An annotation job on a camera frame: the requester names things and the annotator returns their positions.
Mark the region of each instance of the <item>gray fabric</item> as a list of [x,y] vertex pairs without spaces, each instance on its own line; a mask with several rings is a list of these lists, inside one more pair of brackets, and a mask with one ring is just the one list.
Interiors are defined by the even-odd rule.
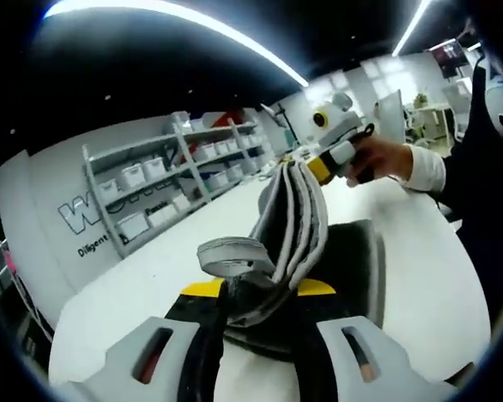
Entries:
[[326,202],[304,162],[277,169],[259,210],[250,239],[212,240],[198,249],[201,268],[227,280],[233,327],[270,317],[317,263],[328,236]]

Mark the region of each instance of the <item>black ceiling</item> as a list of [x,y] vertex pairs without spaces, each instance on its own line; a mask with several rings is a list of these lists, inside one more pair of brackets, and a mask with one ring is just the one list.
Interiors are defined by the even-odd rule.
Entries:
[[[140,10],[98,9],[53,16],[55,2],[2,0],[0,163],[67,137],[176,110],[200,114],[273,103],[298,84],[218,33]],[[306,80],[389,54],[414,0],[187,0],[271,50]],[[403,53],[457,35],[464,15],[436,1]]]

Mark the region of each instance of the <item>table surface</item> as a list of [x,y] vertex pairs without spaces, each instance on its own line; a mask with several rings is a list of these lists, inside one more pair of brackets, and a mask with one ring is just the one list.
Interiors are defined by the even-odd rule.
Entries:
[[[148,317],[164,317],[190,282],[209,280],[200,270],[197,246],[217,237],[248,235],[266,184],[253,180],[234,188],[69,300],[54,334],[50,383],[89,378],[102,368],[112,344]],[[477,363],[490,341],[485,298],[464,247],[434,201],[389,178],[356,188],[336,178],[323,191],[330,224],[371,219],[382,237],[383,330],[407,350],[412,367],[432,381]],[[294,367],[226,343],[215,400],[236,399],[297,400]]]

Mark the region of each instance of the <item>shelf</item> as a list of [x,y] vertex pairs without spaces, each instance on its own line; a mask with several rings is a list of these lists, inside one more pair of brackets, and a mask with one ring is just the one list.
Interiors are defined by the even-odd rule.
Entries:
[[93,173],[97,174],[101,171],[108,170],[126,160],[139,158],[149,153],[155,152],[160,148],[162,142],[175,140],[177,137],[174,134],[148,138],[138,142],[133,142],[122,147],[111,148],[108,151],[97,153],[90,156],[89,161]]
[[235,187],[237,184],[239,184],[240,182],[242,181],[242,178],[239,178],[238,180],[234,181],[234,182],[231,182],[229,184],[226,184],[224,187],[222,188],[218,188],[216,189],[215,191],[211,192],[210,193],[210,196],[212,198],[214,197],[218,197],[219,195],[222,195],[223,193],[231,190],[233,187]]
[[136,186],[135,188],[129,188],[127,191],[122,191],[120,192],[117,197],[114,199],[111,199],[110,201],[105,201],[104,206],[105,208],[108,208],[112,206],[115,203],[118,203],[119,201],[122,201],[125,198],[131,197],[136,193],[139,193],[140,191],[149,188],[151,186],[154,186],[157,183],[163,182],[164,180],[168,180],[169,178],[175,176],[176,174],[182,173],[185,170],[190,169],[190,166],[188,163],[185,165],[181,165],[177,167],[176,169],[168,172],[168,174],[163,175],[160,178],[155,178],[154,180],[148,180],[145,183],[140,184],[139,186]]
[[[239,132],[248,133],[253,131],[256,126],[257,125],[255,123],[244,123],[236,125],[235,127]],[[232,133],[231,126],[225,126],[225,127],[207,128],[202,131],[189,132],[187,134],[183,134],[183,137],[185,140],[197,140],[201,137],[205,138],[213,135],[231,134],[231,133]]]
[[237,153],[242,153],[242,150],[238,149],[233,152],[224,153],[223,155],[216,155],[215,157],[212,157],[211,159],[207,159],[206,161],[196,162],[195,164],[197,167],[203,166],[203,165],[206,165],[207,163],[219,161],[220,159],[223,159],[224,157],[231,157],[233,155],[236,155]]
[[187,209],[180,211],[177,215],[175,215],[168,223],[161,224],[160,226],[157,226],[155,228],[151,228],[151,229],[143,232],[138,237],[132,239],[129,243],[124,245],[125,250],[130,255],[134,251],[138,250],[140,247],[144,246],[145,244],[147,244],[148,242],[153,240],[158,235],[162,234],[163,232],[165,232],[166,230],[171,228],[173,225],[177,224],[180,220],[186,218],[186,216],[190,212],[195,211],[201,205],[206,204],[206,203],[207,203],[207,200],[204,198],[193,202]]

